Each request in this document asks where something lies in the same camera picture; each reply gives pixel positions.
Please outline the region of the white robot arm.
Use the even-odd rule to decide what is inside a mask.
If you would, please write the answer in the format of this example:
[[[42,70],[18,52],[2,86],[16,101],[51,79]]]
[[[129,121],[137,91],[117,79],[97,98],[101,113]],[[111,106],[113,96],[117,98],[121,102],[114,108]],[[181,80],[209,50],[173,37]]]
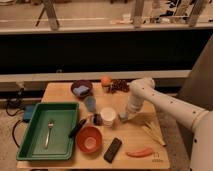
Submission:
[[[149,101],[194,133],[190,171],[213,171],[213,111],[173,98],[155,90],[152,78],[133,80],[122,121],[133,118]]]

